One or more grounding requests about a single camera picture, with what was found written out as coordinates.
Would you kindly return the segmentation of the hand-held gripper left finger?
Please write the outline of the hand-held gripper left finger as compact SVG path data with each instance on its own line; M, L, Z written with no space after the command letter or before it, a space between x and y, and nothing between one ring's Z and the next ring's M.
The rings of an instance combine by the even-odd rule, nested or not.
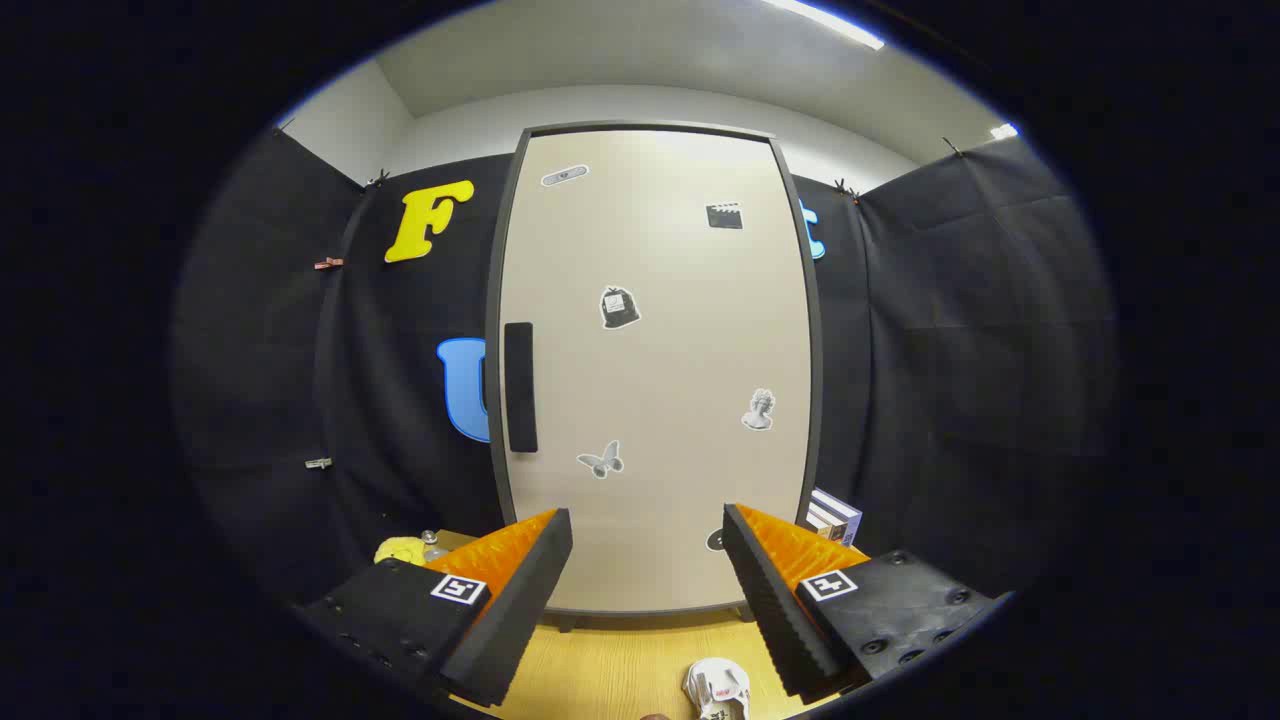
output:
M421 700L503 703L573 547L552 509L429 562L387 556L301 607L347 659Z

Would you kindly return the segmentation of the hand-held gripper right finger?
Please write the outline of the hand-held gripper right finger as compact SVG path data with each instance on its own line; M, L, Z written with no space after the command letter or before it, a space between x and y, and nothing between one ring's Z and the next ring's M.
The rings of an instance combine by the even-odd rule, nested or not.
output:
M860 693L927 665L1001 607L914 552L877 557L742 503L722 543L785 691Z

